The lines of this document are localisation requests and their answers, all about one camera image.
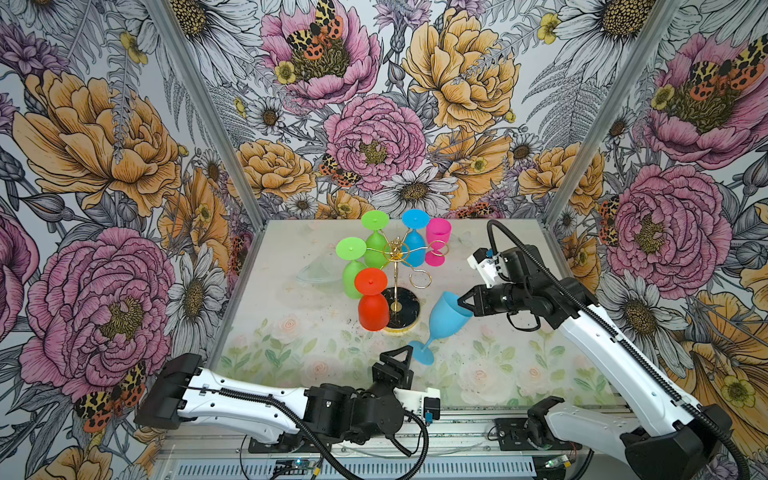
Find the light blue wine glass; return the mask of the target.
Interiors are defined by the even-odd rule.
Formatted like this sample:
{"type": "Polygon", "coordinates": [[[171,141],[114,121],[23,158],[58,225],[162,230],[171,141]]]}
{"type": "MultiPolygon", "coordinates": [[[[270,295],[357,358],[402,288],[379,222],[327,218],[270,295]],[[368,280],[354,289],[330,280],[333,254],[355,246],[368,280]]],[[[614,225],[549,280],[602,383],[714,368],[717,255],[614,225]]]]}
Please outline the light blue wine glass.
{"type": "Polygon", "coordinates": [[[412,358],[423,364],[432,365],[435,360],[431,345],[437,340],[443,340],[459,332],[473,317],[473,312],[459,304],[459,296],[452,292],[444,292],[429,317],[429,337],[425,343],[412,341],[412,358]]]}

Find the red wine glass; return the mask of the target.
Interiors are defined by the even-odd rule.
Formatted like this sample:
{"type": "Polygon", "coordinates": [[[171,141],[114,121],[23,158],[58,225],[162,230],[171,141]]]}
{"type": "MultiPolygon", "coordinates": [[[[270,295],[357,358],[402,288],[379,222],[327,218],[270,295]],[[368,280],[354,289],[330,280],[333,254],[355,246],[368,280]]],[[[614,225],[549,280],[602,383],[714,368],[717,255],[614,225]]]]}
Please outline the red wine glass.
{"type": "Polygon", "coordinates": [[[383,292],[387,275],[376,268],[366,268],[355,278],[355,288],[362,295],[358,303],[361,326],[368,331],[380,331],[389,323],[389,305],[383,292]]]}

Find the pink wine glass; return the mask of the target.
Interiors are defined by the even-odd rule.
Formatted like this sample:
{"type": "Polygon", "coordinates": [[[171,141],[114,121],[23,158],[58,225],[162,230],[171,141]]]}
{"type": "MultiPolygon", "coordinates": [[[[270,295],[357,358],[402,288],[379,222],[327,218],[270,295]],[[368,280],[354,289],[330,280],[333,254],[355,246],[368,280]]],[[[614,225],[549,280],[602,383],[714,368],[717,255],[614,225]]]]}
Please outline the pink wine glass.
{"type": "Polygon", "coordinates": [[[442,266],[446,261],[448,242],[452,233],[451,223],[443,218],[433,218],[426,227],[427,253],[425,262],[431,267],[442,266]]]}

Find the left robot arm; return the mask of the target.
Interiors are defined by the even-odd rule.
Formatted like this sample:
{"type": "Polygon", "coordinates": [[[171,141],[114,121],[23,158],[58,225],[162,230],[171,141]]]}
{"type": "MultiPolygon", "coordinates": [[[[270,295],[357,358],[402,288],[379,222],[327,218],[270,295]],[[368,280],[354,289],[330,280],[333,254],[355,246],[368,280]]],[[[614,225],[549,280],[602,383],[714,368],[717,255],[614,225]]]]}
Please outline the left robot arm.
{"type": "Polygon", "coordinates": [[[398,395],[412,384],[413,349],[383,352],[367,389],[323,383],[277,388],[234,380],[185,353],[165,363],[136,410],[146,427],[175,430],[184,423],[212,424],[242,432],[263,445],[288,436],[324,444],[364,444],[391,439],[402,428],[406,407],[398,395]]]}

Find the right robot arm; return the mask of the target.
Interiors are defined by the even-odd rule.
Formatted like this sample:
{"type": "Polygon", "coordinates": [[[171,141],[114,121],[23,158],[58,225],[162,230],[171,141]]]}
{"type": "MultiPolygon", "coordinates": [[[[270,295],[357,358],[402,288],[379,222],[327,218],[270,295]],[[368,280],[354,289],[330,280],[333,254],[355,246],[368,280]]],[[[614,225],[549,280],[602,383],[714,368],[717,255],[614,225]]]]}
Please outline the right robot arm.
{"type": "Polygon", "coordinates": [[[691,479],[729,445],[728,414],[674,384],[588,289],[544,267],[537,249],[496,254],[479,248],[467,262],[482,282],[459,298],[459,306],[477,317],[527,311],[545,321],[581,350],[633,414],[613,418],[549,396],[527,411],[534,445],[580,444],[624,462],[640,479],[691,479]]]}

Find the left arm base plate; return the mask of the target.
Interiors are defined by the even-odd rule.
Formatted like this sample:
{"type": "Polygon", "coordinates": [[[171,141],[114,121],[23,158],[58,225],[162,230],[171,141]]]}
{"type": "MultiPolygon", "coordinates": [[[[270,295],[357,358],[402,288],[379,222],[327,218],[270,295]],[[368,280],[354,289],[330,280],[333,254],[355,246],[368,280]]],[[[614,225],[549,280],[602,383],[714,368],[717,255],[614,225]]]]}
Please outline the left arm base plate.
{"type": "Polygon", "coordinates": [[[317,446],[302,432],[285,433],[276,427],[256,423],[255,433],[248,437],[250,454],[318,453],[317,446]]]}

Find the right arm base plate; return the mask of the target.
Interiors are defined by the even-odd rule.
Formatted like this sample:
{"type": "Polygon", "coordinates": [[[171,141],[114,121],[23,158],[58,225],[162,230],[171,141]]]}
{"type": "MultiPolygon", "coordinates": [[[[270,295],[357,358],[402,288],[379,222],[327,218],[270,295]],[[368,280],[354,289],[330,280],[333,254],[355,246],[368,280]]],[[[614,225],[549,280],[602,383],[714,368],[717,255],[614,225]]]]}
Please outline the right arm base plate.
{"type": "Polygon", "coordinates": [[[538,445],[533,442],[528,428],[527,418],[497,418],[494,420],[493,434],[501,451],[535,451],[538,449],[538,445]]]}

